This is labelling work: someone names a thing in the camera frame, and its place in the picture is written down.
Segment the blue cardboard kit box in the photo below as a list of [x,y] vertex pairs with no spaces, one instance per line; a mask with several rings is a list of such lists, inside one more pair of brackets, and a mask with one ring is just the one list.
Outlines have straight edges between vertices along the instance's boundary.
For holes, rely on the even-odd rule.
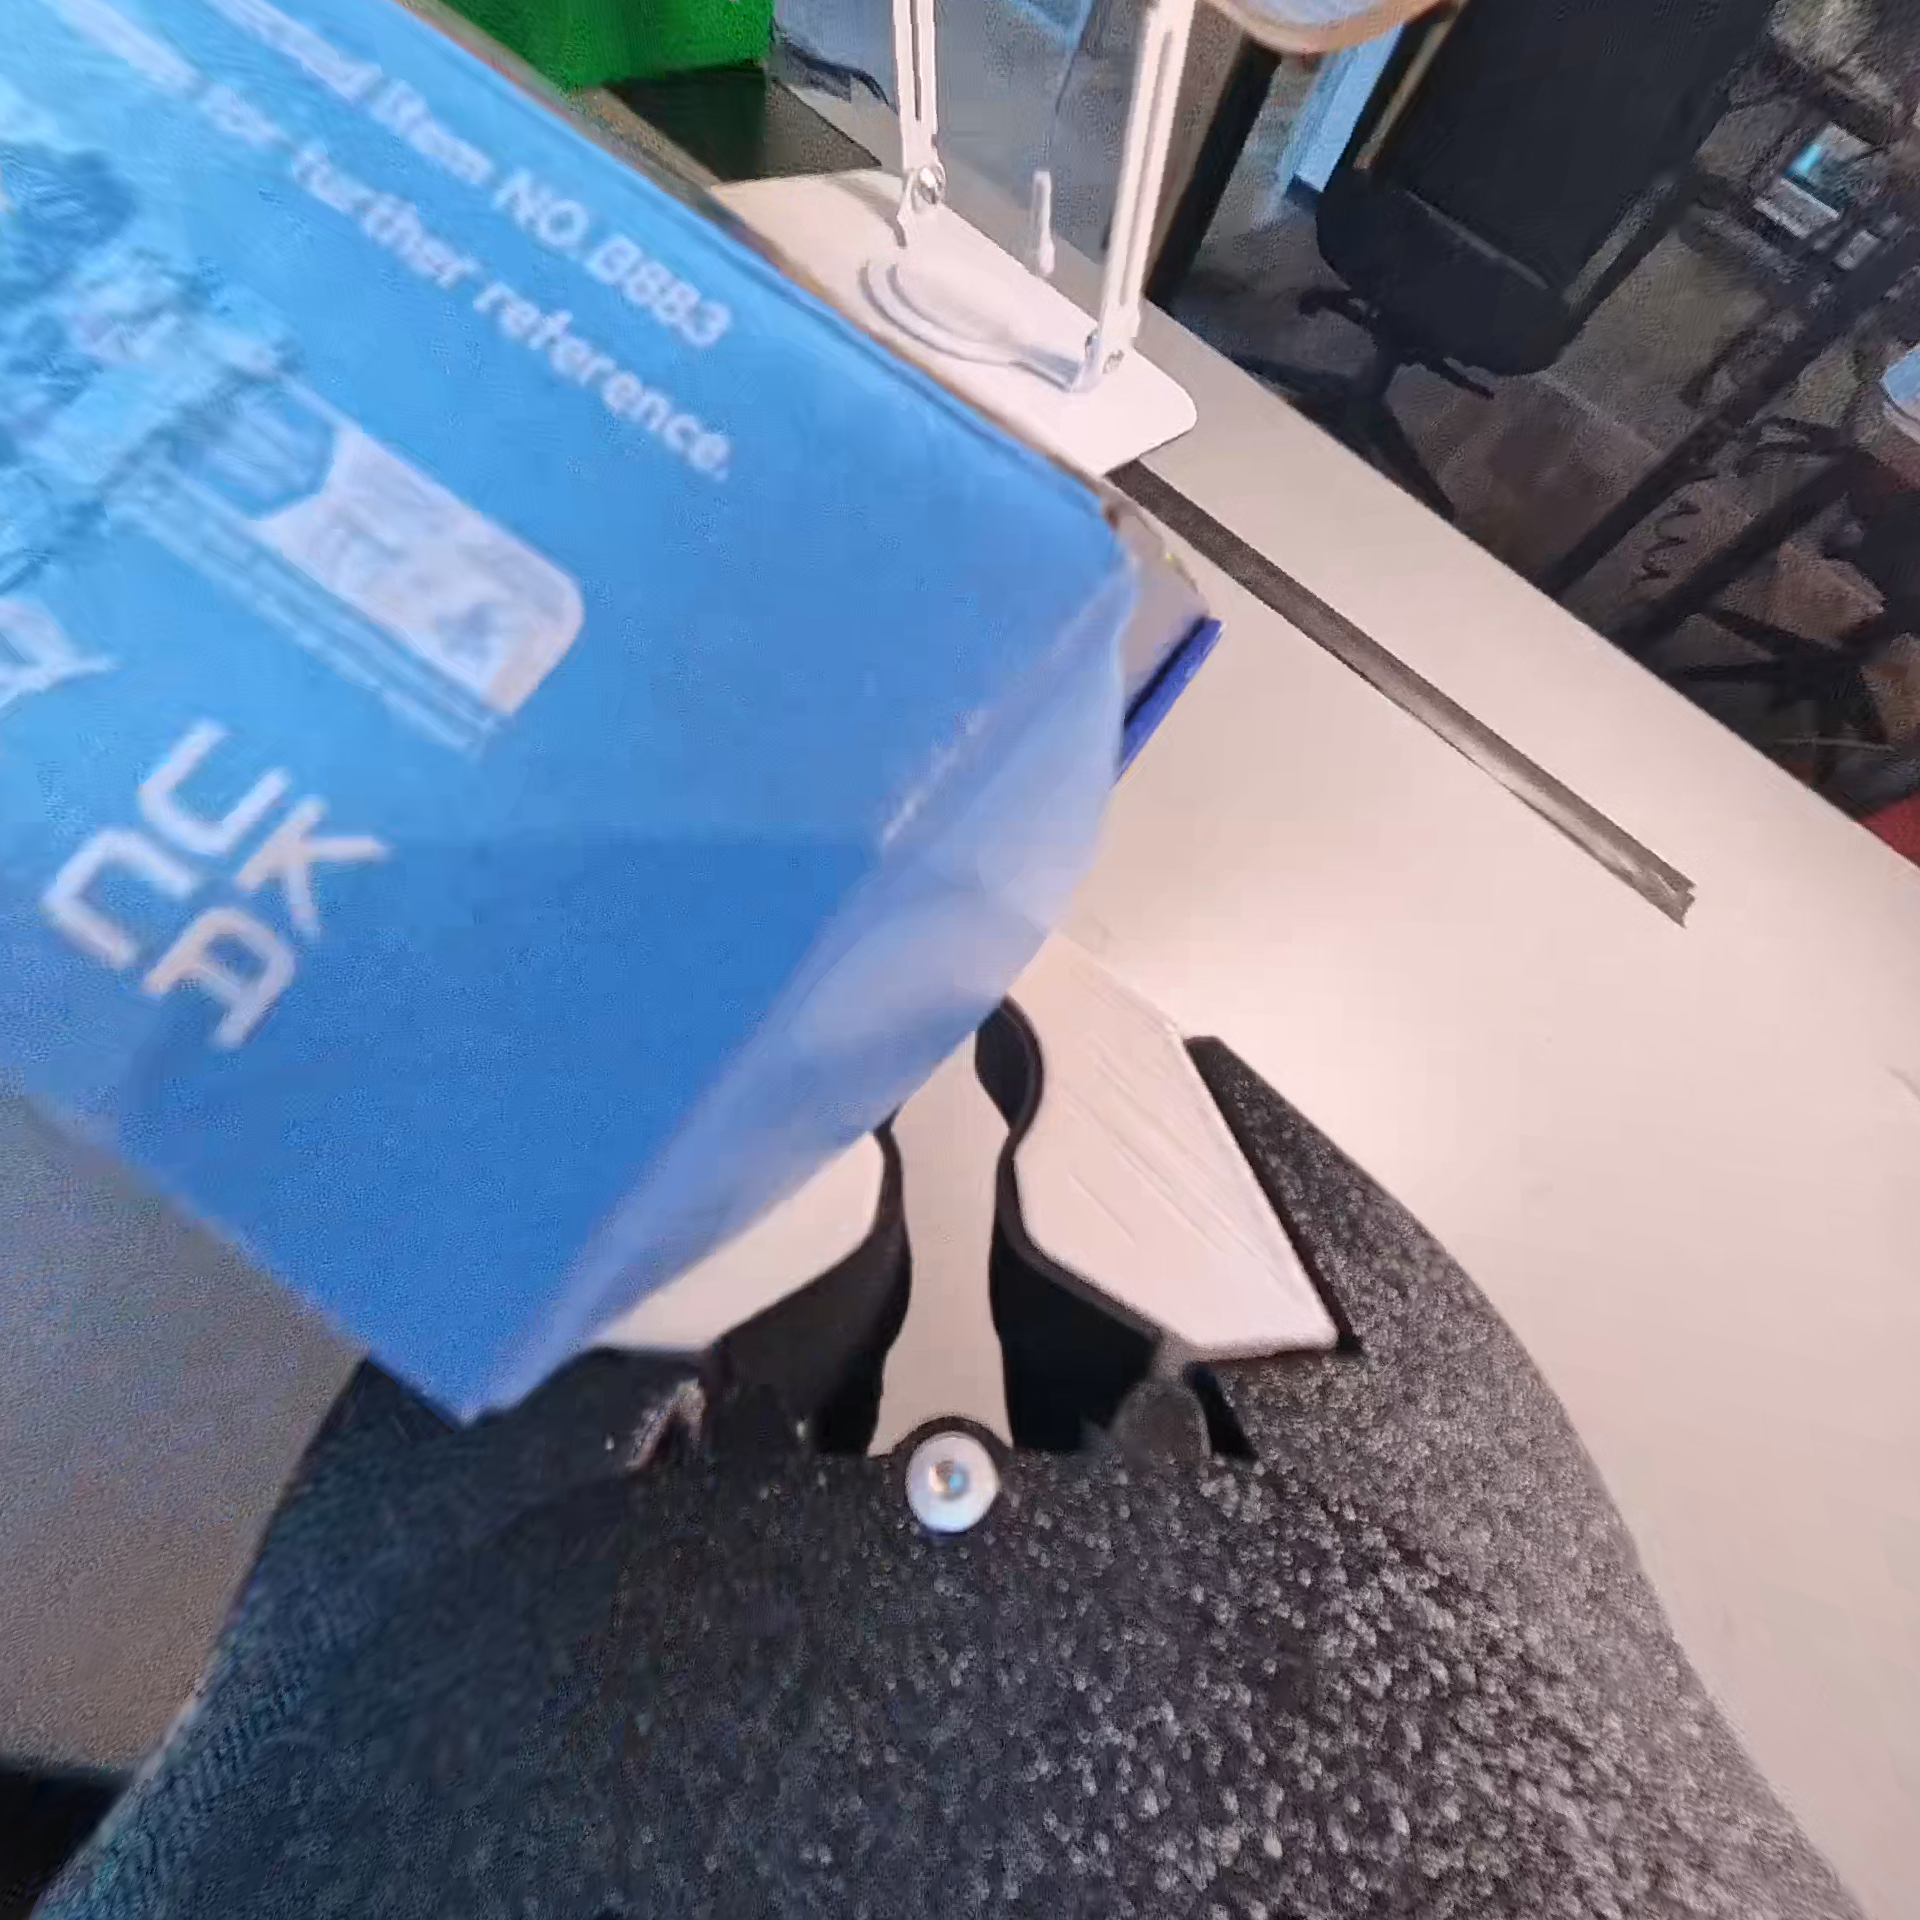
[[441,1411],[885,1122],[1218,624],[405,3],[3,3],[3,1091]]

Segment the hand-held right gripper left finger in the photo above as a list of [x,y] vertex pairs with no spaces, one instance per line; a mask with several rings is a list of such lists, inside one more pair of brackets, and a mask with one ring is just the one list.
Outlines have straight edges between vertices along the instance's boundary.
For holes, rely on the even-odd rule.
[[900,1212],[887,1118],[686,1271],[612,1315],[595,1349],[694,1359],[877,1248]]

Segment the white document stand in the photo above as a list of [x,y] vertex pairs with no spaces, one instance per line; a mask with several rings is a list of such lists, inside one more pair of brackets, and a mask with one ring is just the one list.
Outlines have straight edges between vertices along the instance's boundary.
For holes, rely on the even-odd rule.
[[891,2],[900,185],[889,214],[891,238],[857,274],[873,312],[907,342],[954,363],[1020,373],[1072,401],[1097,393],[1139,335],[1193,13],[1193,2],[1141,8],[1097,298],[1074,337],[1066,302],[1052,289],[1049,168],[1029,178],[1027,263],[1016,263],[947,203],[940,157],[937,5]]

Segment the green storage bin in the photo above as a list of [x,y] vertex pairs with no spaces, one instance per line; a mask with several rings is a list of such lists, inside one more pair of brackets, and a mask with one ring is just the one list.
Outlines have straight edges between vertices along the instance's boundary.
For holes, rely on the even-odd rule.
[[446,2],[559,90],[757,67],[775,2]]

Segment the black office chair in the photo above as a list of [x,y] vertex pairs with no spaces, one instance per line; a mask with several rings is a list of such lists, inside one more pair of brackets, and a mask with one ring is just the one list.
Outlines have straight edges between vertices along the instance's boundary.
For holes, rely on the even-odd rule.
[[1452,518],[1386,397],[1424,368],[1470,388],[1546,371],[1606,298],[1634,245],[1660,240],[1657,203],[1689,170],[1739,67],[1766,36],[1763,2],[1470,2],[1395,53],[1313,203],[1313,248],[1336,275],[1301,315],[1336,314],[1369,342],[1341,395],[1307,412]]

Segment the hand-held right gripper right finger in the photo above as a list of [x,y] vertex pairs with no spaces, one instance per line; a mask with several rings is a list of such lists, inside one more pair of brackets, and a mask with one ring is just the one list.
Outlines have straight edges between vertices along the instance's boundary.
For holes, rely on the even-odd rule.
[[973,1040],[1020,1254],[1189,1361],[1326,1354],[1338,1326],[1178,1023],[1049,935]]

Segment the grey desk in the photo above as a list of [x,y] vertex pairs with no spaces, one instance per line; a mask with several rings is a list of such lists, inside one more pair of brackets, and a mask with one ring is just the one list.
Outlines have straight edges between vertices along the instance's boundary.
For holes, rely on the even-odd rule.
[[1253,605],[1069,929],[1198,1029],[1344,1348],[1249,1454],[879,1465],[575,1365],[449,1425],[3,1122],[3,1902],[1915,1915],[1915,875],[1299,454],[1228,531],[1702,857],[1687,928]]

